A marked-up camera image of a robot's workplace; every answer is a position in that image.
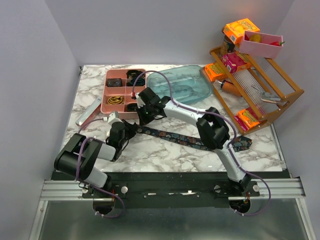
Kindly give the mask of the floral patterned necktie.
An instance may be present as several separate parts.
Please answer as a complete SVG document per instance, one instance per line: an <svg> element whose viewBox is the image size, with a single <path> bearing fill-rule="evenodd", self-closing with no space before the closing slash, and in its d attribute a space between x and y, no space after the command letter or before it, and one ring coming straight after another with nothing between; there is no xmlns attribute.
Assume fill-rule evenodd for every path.
<svg viewBox="0 0 320 240"><path fill-rule="evenodd" d="M193 149L213 151L213 149L207 148L201 141L200 138L187 136L179 133L173 133L163 130L150 128L147 126L137 126L136 131L139 134L146 134L159 139L163 139L168 142L176 143L182 146L191 147ZM235 152L241 152L248 150L252 145L252 140L245 136L238 136L232 143L232 147Z"/></svg>

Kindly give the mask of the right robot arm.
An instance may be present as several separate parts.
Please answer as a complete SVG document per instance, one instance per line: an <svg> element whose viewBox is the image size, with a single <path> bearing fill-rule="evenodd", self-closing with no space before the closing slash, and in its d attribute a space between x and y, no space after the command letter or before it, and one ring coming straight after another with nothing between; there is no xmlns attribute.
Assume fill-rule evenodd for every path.
<svg viewBox="0 0 320 240"><path fill-rule="evenodd" d="M149 87L139 93L133 93L132 97L136 99L141 124L146 125L155 120L157 116L162 116L195 126L203 145L213 150L225 167L230 182L230 191L236 196L247 192L251 177L241 170L230 141L229 127L216 108L194 108L169 96L160 98Z"/></svg>

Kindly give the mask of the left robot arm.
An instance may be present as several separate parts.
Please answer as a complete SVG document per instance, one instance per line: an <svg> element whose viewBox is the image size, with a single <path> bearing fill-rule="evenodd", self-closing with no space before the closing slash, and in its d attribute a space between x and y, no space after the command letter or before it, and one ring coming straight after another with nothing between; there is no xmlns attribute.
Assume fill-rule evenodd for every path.
<svg viewBox="0 0 320 240"><path fill-rule="evenodd" d="M111 124L105 141L75 133L54 161L54 169L75 180L93 186L101 198L107 197L112 189L112 177L95 167L97 159L115 162L121 156L129 140L136 135L138 125L126 120Z"/></svg>

